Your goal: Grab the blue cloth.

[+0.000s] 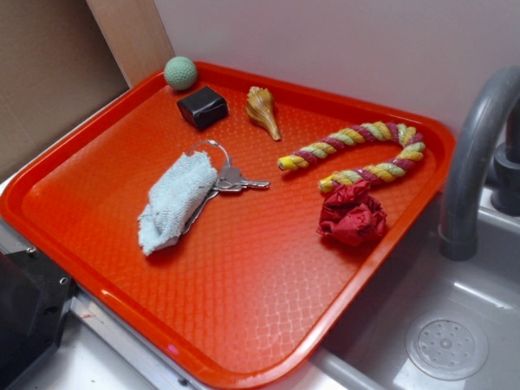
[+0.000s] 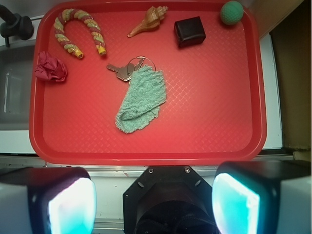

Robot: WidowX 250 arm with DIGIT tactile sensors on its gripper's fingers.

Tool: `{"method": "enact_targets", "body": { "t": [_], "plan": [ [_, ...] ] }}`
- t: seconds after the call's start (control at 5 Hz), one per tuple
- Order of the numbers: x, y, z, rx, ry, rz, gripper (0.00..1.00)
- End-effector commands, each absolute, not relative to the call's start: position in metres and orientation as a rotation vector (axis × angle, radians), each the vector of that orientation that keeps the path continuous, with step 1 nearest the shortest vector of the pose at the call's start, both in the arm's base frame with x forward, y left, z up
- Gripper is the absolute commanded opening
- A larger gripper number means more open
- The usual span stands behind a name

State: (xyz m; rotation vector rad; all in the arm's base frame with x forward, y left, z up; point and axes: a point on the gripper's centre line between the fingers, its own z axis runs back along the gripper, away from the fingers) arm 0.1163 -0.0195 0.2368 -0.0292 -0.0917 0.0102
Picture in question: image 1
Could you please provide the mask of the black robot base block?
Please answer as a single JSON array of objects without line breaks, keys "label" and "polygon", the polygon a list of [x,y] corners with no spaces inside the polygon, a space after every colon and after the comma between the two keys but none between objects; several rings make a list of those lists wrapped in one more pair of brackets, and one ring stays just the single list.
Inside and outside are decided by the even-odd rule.
[{"label": "black robot base block", "polygon": [[60,347],[72,277],[29,248],[1,255],[1,388],[12,389]]}]

